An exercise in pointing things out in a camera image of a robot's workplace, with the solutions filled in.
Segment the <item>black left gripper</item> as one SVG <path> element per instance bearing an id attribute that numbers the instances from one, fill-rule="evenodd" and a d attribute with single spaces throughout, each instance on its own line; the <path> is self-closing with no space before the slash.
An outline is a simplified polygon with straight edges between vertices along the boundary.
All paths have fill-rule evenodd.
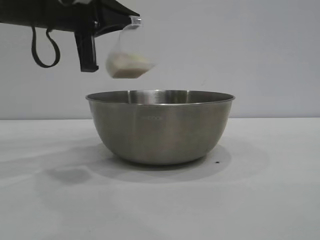
<path id="1" fill-rule="evenodd" d="M 61 58 L 56 41 L 50 36 L 53 30 L 74 33 L 80 70 L 96 72 L 95 34 L 98 36 L 121 31 L 132 23 L 131 17 L 140 14 L 127 8 L 117 0 L 100 0 L 102 14 L 106 20 L 98 23 L 95 2 L 81 3 L 78 0 L 2 0 L 0 22 L 3 24 L 28 26 L 32 29 L 31 54 L 35 63 L 42 68 L 52 68 Z M 46 29 L 46 37 L 55 51 L 52 64 L 43 63 L 37 53 L 36 28 Z"/>

